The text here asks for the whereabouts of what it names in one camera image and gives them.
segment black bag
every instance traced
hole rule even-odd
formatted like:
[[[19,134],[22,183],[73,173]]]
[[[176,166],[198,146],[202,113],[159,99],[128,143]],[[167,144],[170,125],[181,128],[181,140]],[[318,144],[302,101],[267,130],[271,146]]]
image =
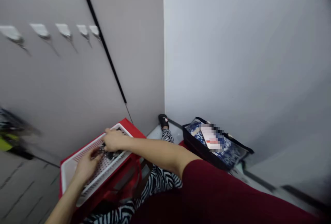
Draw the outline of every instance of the black bag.
[[[204,124],[207,124],[207,122],[202,118],[196,117],[195,119],[201,121]],[[232,167],[229,167],[219,157],[217,157],[215,154],[213,154],[206,145],[202,144],[186,129],[186,127],[188,125],[190,125],[190,123],[182,126],[184,143],[185,143],[185,145],[188,146],[188,148],[193,153],[195,153],[202,159],[208,161],[209,163],[211,163],[212,165],[214,165],[215,167],[217,167],[221,170],[229,171],[233,168],[233,166],[235,166],[235,164],[234,164]],[[217,133],[223,135],[225,138],[230,140],[232,142],[232,144],[237,146],[238,150],[240,151],[241,156],[240,156],[240,159],[236,162],[236,164],[238,164],[240,161],[242,161],[244,158],[246,158],[249,154],[254,153],[254,151],[252,149],[244,146],[239,141],[237,141],[233,137],[229,136],[227,133],[224,133],[222,130],[218,129],[217,127],[213,126],[213,129]]]

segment black item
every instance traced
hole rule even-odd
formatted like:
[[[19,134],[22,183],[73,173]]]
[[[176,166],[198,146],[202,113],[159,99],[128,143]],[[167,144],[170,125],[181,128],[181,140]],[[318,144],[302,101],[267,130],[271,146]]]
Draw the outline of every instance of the black item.
[[[118,150],[116,152],[106,152],[104,150],[105,146],[106,146],[106,144],[102,143],[102,145],[99,147],[99,152],[104,153],[109,160],[112,160],[113,158],[117,157],[118,155],[120,155],[122,153],[122,150]]]
[[[160,122],[162,128],[164,126],[169,127],[168,117],[165,114],[160,114],[159,115],[159,122]]]
[[[0,109],[0,131],[1,132],[21,132],[28,127],[28,124],[15,116],[11,112]]]
[[[207,124],[207,121],[200,117],[196,117],[195,119],[198,119],[202,123]],[[197,156],[201,157],[203,160],[208,161],[218,169],[229,171],[232,168],[229,168],[225,163],[223,163],[215,154],[210,152],[209,148],[205,145],[203,145],[200,141],[198,141],[194,136],[190,134],[190,132],[186,129],[186,126],[190,125],[185,124],[182,126],[183,129],[183,137],[184,137],[184,143],[188,146],[188,148],[195,153]],[[236,144],[237,146],[245,149],[247,151],[246,155],[242,157],[240,160],[243,160],[245,157],[247,157],[249,154],[253,154],[254,151],[243,144],[241,144],[236,139],[230,137],[227,133],[222,132],[222,130],[219,130],[217,127],[213,126],[213,129],[217,132],[222,134],[225,138],[229,139],[231,142]]]
[[[12,149],[8,150],[7,152],[15,154],[17,156],[20,156],[20,157],[25,158],[27,160],[31,160],[31,159],[34,158],[34,156],[32,154],[26,152],[26,150],[21,146],[15,146]]]
[[[114,76],[115,76],[115,79],[116,79],[116,82],[117,82],[117,85],[118,85],[118,88],[120,88],[120,92],[121,92],[121,95],[123,97],[123,101],[124,103],[127,103],[127,100],[125,99],[125,96],[124,96],[124,92],[122,90],[122,87],[121,87],[121,84],[120,84],[120,81],[117,77],[117,73],[115,71],[115,67],[113,65],[113,62],[111,61],[111,57],[110,57],[110,53],[108,51],[108,48],[107,48],[107,45],[106,45],[106,42],[104,41],[104,38],[103,38],[103,35],[102,35],[102,32],[101,32],[101,28],[100,28],[100,25],[99,25],[99,22],[98,22],[98,19],[97,19],[97,16],[96,16],[96,13],[94,12],[94,9],[93,9],[93,5],[92,5],[92,2],[91,0],[86,0],[87,1],[87,4],[90,8],[90,11],[91,11],[91,14],[92,14],[92,18],[96,24],[96,26],[98,27],[99,29],[99,36],[100,36],[100,40],[102,42],[102,45],[103,45],[103,48],[106,52],[106,55],[107,55],[107,58],[109,60],[109,63],[110,63],[110,66],[111,66],[111,69],[113,70],[113,73],[114,73]]]

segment gray wall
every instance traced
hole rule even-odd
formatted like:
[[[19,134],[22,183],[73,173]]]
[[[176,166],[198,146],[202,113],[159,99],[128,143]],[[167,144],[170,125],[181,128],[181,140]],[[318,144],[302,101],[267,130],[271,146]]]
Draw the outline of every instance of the gray wall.
[[[163,0],[91,0],[127,99],[145,135],[164,112]]]
[[[329,173],[330,0],[164,0],[164,33],[169,118],[225,129],[269,183]]]
[[[31,56],[0,35],[0,103],[41,132],[27,137],[32,152],[59,161],[91,141],[104,128],[129,118],[102,45],[90,47],[76,24],[94,24],[86,0],[0,0],[0,25],[14,25]],[[53,49],[29,23],[42,23]],[[55,23],[66,23],[72,45]]]

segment right hand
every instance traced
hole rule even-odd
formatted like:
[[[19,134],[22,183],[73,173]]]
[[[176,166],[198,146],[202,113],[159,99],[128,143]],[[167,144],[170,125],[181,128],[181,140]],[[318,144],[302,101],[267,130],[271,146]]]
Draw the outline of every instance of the right hand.
[[[105,130],[106,135],[101,138],[106,144],[104,150],[106,152],[116,152],[118,150],[122,150],[123,139],[125,136],[122,131],[119,130],[110,130],[107,128]]]

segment object in basket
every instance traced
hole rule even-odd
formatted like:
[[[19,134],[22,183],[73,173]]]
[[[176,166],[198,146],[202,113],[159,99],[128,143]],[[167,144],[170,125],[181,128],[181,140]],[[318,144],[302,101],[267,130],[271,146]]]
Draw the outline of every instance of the object in basket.
[[[104,150],[105,146],[106,146],[106,144],[102,143],[102,145],[99,148],[99,151],[100,151],[100,153],[101,152],[104,153],[109,160],[113,160],[113,159],[117,158],[117,156],[123,152],[122,150],[118,150],[116,152],[106,152]]]
[[[101,149],[101,147],[99,147],[98,150],[96,150],[92,153],[91,158],[95,159],[100,154],[102,154],[102,155],[104,154],[104,151]]]

